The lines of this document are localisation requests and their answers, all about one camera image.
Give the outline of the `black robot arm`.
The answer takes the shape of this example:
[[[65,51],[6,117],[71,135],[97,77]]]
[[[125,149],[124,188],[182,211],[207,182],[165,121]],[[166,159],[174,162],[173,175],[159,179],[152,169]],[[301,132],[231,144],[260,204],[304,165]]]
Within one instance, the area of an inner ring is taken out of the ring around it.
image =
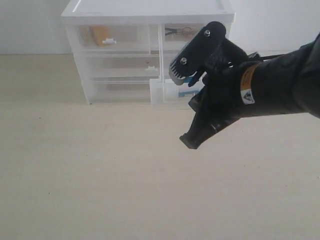
[[[207,74],[190,101],[195,115],[180,140],[197,149],[243,118],[309,113],[320,115],[320,40],[266,61],[244,62]]]

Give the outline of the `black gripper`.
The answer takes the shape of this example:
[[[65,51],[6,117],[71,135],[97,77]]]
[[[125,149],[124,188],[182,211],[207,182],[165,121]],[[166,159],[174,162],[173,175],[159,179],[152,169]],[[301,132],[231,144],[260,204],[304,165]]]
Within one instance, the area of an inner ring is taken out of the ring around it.
[[[206,140],[237,121],[228,116],[225,106],[231,100],[240,65],[255,63],[259,58],[257,51],[247,54],[229,40],[224,40],[211,53],[204,62],[204,87],[188,103],[195,111],[194,118],[188,132],[179,137],[188,149],[198,149]],[[201,72],[196,72],[190,77],[188,87],[194,86],[201,76]]]

